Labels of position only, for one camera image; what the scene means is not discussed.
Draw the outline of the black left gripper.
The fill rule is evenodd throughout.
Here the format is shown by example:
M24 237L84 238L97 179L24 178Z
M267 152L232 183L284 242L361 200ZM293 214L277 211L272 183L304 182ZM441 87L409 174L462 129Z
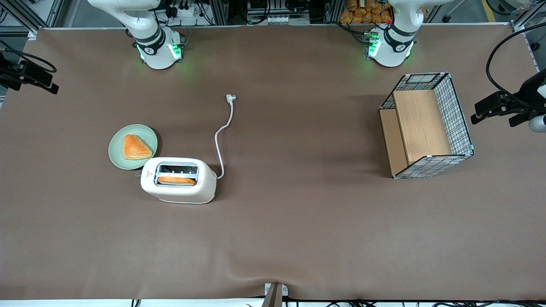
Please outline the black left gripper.
M524 81L517 92L517 97L528 105L527 109L536 111L539 115L545 114L545 78L546 70L541 70ZM470 117L470 121L476 125L489 117L517 113L520 104L505 93L497 91L475 103L474 108L475 114ZM517 113L508 122L510 127L516 127L530 118L531 113Z

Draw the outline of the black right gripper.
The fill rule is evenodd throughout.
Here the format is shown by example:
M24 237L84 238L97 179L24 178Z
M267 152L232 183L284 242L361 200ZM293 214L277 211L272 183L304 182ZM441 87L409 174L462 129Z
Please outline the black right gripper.
M53 75L31 62L12 62L0 54L0 85L6 89L19 91L21 85L30 84L46 90L53 95L59 87L53 82Z

